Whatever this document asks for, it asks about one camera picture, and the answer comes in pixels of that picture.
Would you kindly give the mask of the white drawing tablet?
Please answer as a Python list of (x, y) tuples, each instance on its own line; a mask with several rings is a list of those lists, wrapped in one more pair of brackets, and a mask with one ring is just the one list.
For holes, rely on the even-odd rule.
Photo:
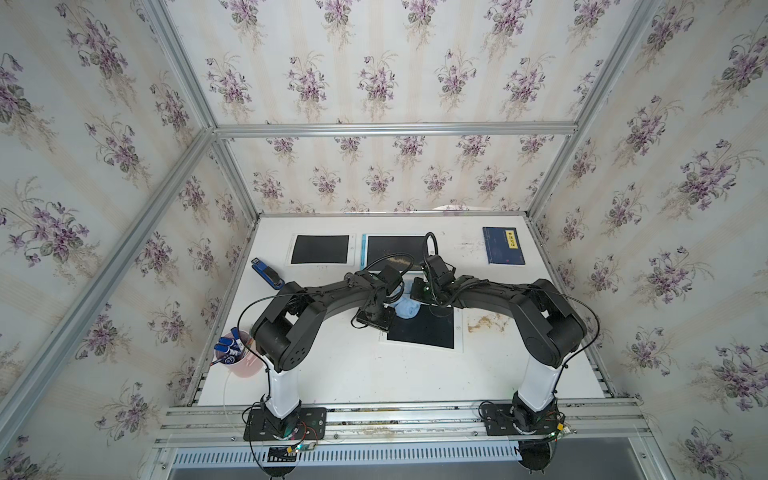
[(379, 333), (379, 343), (462, 353), (464, 319), (459, 309), (421, 305), (409, 319), (396, 316), (386, 332)]
[(347, 264), (353, 251), (352, 235), (296, 235), (288, 256), (290, 265)]

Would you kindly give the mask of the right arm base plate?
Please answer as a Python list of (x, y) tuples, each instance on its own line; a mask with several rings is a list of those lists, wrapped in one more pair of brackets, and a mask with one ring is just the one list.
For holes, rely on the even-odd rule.
[(488, 436), (557, 437), (565, 426), (565, 415), (556, 404), (536, 412), (523, 403), (484, 401), (478, 407), (478, 414)]

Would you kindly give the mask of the light blue cloth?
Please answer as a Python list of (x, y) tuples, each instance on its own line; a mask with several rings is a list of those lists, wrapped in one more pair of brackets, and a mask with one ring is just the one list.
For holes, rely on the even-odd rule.
[(406, 281), (400, 298), (390, 304), (390, 306), (395, 309), (396, 316), (401, 319), (413, 319), (418, 315), (421, 309), (422, 304), (411, 298), (412, 288), (413, 281)]

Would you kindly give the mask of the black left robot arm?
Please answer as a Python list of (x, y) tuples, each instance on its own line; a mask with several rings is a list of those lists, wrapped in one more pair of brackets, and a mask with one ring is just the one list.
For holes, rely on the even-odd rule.
[(300, 412), (298, 380), (291, 371), (308, 356), (325, 320), (353, 310), (353, 320), (362, 326), (389, 330), (396, 317), (393, 305), (405, 291), (404, 275), (414, 264), (412, 255), (399, 256), (407, 261), (404, 267), (388, 265), (388, 254), (341, 281), (320, 287), (288, 282), (269, 298), (250, 328), (246, 349), (265, 365), (268, 393), (261, 410), (272, 420)]

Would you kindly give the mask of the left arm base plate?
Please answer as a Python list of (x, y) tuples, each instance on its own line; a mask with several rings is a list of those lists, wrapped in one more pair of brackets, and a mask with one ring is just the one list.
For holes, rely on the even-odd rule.
[(243, 439), (251, 442), (322, 440), (328, 410), (299, 405), (287, 417), (279, 419), (267, 407), (249, 408), (245, 416)]

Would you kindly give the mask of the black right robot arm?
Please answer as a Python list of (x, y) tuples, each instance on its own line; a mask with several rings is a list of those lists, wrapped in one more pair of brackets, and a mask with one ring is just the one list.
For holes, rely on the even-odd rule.
[(580, 352), (586, 324), (566, 295), (551, 281), (507, 284), (470, 275), (458, 276), (439, 255), (434, 233), (421, 246), (424, 277), (416, 279), (411, 298), (440, 308), (478, 309), (511, 318), (529, 360), (515, 392), (510, 416), (522, 433), (532, 433), (557, 418), (557, 387), (571, 357)]

